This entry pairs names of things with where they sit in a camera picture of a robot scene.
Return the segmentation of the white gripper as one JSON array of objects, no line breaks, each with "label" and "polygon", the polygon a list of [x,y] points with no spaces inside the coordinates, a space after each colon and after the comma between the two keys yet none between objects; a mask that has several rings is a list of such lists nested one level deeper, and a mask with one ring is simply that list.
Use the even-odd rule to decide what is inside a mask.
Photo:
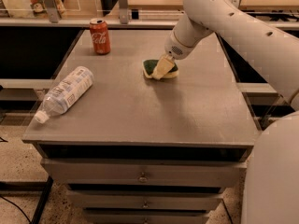
[{"label": "white gripper", "polygon": [[151,74],[156,80],[175,77],[176,73],[172,72],[172,69],[175,67],[174,59],[183,60],[187,58],[194,50],[194,47],[182,45],[176,39],[175,33],[171,32],[169,37],[165,40],[164,50],[166,54],[161,56]]}]

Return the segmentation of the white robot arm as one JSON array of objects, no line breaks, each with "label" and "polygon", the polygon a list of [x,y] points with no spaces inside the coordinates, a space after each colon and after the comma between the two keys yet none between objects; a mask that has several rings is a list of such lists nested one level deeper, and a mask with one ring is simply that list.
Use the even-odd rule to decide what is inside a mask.
[{"label": "white robot arm", "polygon": [[255,142],[241,224],[299,224],[298,39],[238,9],[239,0],[183,0],[180,18],[152,75],[165,76],[199,41],[219,34],[294,109]]}]

